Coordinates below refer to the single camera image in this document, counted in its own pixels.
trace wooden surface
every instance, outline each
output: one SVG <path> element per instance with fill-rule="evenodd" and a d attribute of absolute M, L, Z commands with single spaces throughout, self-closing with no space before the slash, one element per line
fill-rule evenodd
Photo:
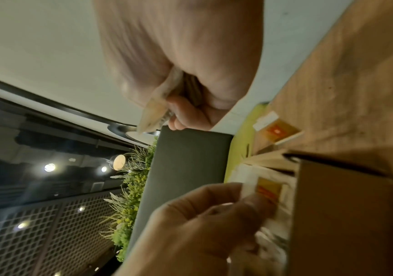
<path fill-rule="evenodd" d="M 271 105 L 305 131 L 281 147 L 393 173 L 393 0 L 355 1 Z"/>

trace wood grain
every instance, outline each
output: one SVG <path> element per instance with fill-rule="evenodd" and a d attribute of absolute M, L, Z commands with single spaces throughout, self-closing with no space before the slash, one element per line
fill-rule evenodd
<path fill-rule="evenodd" d="M 271 108 L 305 131 L 281 147 L 393 173 L 393 0 L 355 1 Z"/>

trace brown box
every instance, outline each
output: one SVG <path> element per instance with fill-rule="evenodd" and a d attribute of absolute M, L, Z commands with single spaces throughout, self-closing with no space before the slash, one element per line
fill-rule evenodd
<path fill-rule="evenodd" d="M 297 177 L 286 275 L 393 275 L 393 180 L 385 172 L 289 150 L 243 163 Z"/>

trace metal mesh panel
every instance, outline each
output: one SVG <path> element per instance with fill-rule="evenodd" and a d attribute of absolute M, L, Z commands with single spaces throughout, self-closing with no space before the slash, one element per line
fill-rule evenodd
<path fill-rule="evenodd" d="M 71 201 L 65 205 L 62 217 L 39 270 L 40 276 L 61 276 L 80 273 L 98 259 L 113 243 L 100 236 L 107 224 L 100 222 L 113 210 L 103 199 L 107 194 Z"/>
<path fill-rule="evenodd" d="M 58 205 L 4 211 L 0 214 L 0 276 L 32 272 Z"/>

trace foliage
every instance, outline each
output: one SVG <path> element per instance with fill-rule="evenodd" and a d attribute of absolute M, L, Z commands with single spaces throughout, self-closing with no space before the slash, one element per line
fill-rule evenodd
<path fill-rule="evenodd" d="M 122 169 L 124 174 L 115 177 L 123 178 L 122 184 L 126 188 L 122 188 L 121 195 L 110 193 L 110 198 L 105 199 L 115 210 L 115 214 L 106 217 L 105 221 L 110 222 L 109 230 L 102 232 L 101 235 L 111 239 L 116 246 L 121 248 L 116 256 L 119 261 L 125 259 L 156 145 L 157 140 L 148 148 L 136 146 L 134 152 L 126 155 L 128 162 Z"/>

